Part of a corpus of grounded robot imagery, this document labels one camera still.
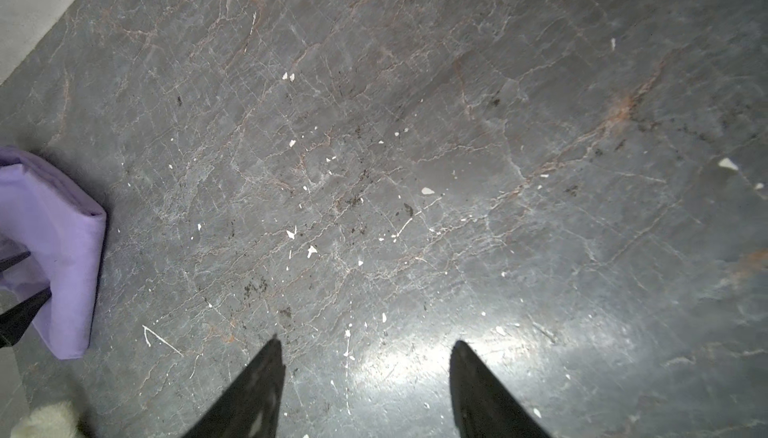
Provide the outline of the purple t shirt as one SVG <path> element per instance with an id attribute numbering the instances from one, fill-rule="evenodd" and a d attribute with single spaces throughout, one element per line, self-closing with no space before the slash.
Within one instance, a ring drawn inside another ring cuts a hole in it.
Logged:
<path id="1" fill-rule="evenodd" d="M 1 148 L 1 257 L 30 255 L 1 273 L 1 288 L 24 301 L 48 288 L 32 320 L 61 360 L 90 344 L 107 213 L 45 159 Z"/>

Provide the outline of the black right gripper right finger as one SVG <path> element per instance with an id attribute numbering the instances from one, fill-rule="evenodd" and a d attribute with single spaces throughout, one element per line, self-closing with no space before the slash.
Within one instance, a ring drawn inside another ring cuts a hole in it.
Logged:
<path id="1" fill-rule="evenodd" d="M 451 351 L 449 388 L 461 437 L 549 437 L 463 340 Z"/>

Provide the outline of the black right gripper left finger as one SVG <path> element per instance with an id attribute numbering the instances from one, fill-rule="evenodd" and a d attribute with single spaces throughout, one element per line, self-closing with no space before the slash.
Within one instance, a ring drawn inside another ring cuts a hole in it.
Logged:
<path id="1" fill-rule="evenodd" d="M 284 382 L 282 345 L 272 337 L 183 437 L 275 438 Z"/>

